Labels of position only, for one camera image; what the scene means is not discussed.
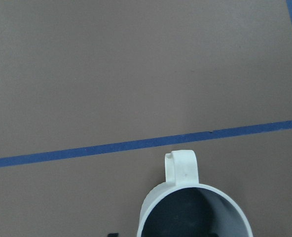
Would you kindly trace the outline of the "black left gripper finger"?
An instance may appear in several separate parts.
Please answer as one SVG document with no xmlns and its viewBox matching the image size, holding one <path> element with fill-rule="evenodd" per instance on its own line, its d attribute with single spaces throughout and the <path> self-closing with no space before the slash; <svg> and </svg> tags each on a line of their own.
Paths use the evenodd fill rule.
<svg viewBox="0 0 292 237">
<path fill-rule="evenodd" d="M 118 237 L 118 233 L 110 233 L 108 234 L 108 237 Z"/>
</svg>

